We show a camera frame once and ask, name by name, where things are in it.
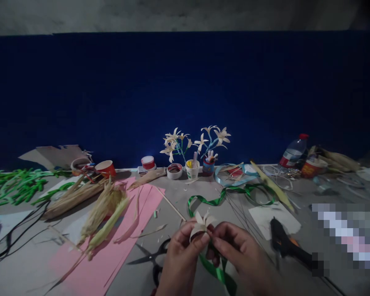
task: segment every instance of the water bottle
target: water bottle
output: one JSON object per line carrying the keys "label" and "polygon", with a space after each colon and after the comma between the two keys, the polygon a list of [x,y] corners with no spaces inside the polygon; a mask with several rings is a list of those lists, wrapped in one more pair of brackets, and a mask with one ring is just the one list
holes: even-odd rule
{"label": "water bottle", "polygon": [[294,167],[307,148],[307,139],[307,134],[300,134],[299,139],[290,143],[280,160],[280,165],[285,168]]}

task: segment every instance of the bottle label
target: bottle label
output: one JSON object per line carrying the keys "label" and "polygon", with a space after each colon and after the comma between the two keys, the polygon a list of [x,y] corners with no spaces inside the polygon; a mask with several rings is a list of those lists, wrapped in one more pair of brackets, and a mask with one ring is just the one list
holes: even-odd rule
{"label": "bottle label", "polygon": [[293,155],[285,151],[284,155],[280,160],[280,165],[286,168],[291,168],[297,163],[299,159],[300,155]]}

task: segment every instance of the pink cardstock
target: pink cardstock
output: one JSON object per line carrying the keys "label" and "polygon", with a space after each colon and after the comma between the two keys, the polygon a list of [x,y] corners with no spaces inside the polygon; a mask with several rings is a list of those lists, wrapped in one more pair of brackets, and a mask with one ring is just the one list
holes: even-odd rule
{"label": "pink cardstock", "polygon": [[[135,177],[121,180],[121,182],[127,183],[126,188],[134,181]],[[75,295],[104,296],[137,242],[137,238],[130,238],[130,236],[137,237],[141,235],[162,200],[162,195],[153,187],[149,184],[140,186],[139,216],[136,220],[134,213],[136,211],[138,188],[127,192],[131,202],[123,214],[123,220],[116,232],[114,233],[115,230],[112,230],[112,233],[114,233],[112,238],[100,245],[98,252],[91,261],[88,261],[87,257],[83,258],[61,285],[65,285]],[[85,250],[87,246],[88,240],[81,246],[81,249]],[[50,262],[50,267],[57,272],[59,278],[68,272],[81,255],[76,250],[69,252],[69,247],[68,243],[62,245]]]}

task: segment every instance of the orange paper cup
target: orange paper cup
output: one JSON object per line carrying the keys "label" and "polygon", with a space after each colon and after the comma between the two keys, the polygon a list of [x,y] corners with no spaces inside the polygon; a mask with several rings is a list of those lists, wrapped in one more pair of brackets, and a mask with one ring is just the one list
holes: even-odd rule
{"label": "orange paper cup", "polygon": [[111,176],[116,176],[114,165],[112,160],[103,161],[95,166],[96,171],[101,173],[104,177],[108,178]]}
{"label": "orange paper cup", "polygon": [[318,163],[307,160],[301,169],[301,176],[303,178],[313,178],[320,174],[327,166],[328,163],[323,160],[319,160]]}

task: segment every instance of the scissors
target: scissors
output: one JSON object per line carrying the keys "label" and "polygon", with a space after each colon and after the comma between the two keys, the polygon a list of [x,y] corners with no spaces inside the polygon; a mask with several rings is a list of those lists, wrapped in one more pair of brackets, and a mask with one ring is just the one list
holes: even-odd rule
{"label": "scissors", "polygon": [[142,257],[140,259],[134,260],[132,262],[129,262],[128,265],[133,265],[133,264],[140,264],[144,262],[151,261],[153,263],[153,270],[152,270],[152,275],[153,275],[153,281],[155,282],[156,287],[159,286],[159,274],[162,273],[163,267],[158,265],[155,261],[156,257],[162,254],[167,253],[167,245],[170,242],[170,238],[165,240],[159,247],[158,251],[154,254],[151,254],[149,251],[147,251],[145,248],[140,246],[138,243],[136,243],[137,247],[145,254],[145,257]]}

